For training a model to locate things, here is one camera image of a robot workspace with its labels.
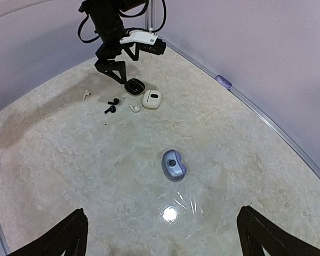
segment black earbud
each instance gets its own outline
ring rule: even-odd
[[[116,112],[116,107],[114,105],[110,106],[110,108],[108,108],[106,111],[105,111],[105,114],[109,113],[109,112],[112,112],[112,113],[115,113]]]
[[[119,104],[119,99],[114,99],[114,102],[111,102],[111,101],[108,101],[108,104],[109,105],[117,105],[117,104]]]

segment robotic arm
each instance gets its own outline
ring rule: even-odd
[[[149,31],[138,28],[126,30],[123,26],[121,17],[132,18],[144,14],[148,7],[148,1],[149,0],[85,0],[79,8],[81,13],[85,12],[87,14],[79,26],[79,38],[82,40],[82,27],[90,17],[95,25],[95,33],[97,33],[98,36],[92,40],[82,40],[82,42],[92,43],[99,37],[102,39],[103,44],[96,51],[98,60],[95,63],[95,67],[97,71],[113,78],[120,84],[127,82],[125,62],[115,61],[115,58],[122,54],[122,50],[134,61],[139,60],[140,51],[156,55],[162,55],[165,52],[166,43],[159,39],[158,35],[152,32],[151,29]],[[145,6],[138,15],[127,16],[122,13],[141,4],[145,4]],[[132,53],[131,47],[134,45],[135,53]]]

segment lavender wall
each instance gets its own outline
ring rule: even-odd
[[[320,0],[166,3],[160,35],[228,78],[320,168]]]
[[[67,69],[95,57],[101,41],[83,44],[77,28],[85,15],[81,0],[0,0],[0,110]],[[144,26],[144,18],[127,19],[128,26]],[[88,21],[83,38],[92,38]]]

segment earbud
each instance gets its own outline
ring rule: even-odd
[[[141,108],[139,106],[134,107],[133,105],[129,105],[129,107],[134,113],[138,113],[141,110]]]
[[[91,92],[89,90],[85,90],[82,100],[85,100],[86,96],[90,96]]]
[[[117,104],[119,104],[119,99],[114,99],[114,102],[111,102],[111,101],[108,101],[108,104],[109,105],[117,105]]]
[[[109,113],[109,112],[112,112],[112,113],[115,113],[116,112],[116,107],[114,105],[110,106],[110,108],[108,108],[106,111],[105,111],[105,114]]]

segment marble table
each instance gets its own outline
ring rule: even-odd
[[[242,255],[236,217],[249,204],[320,248],[320,181],[274,131],[171,49],[125,59],[129,77],[163,94],[158,110],[131,112],[142,96],[92,59],[0,112],[0,221],[11,251],[82,207],[87,255]],[[117,112],[105,115],[113,98]],[[161,169],[172,148],[189,167],[179,183]]]

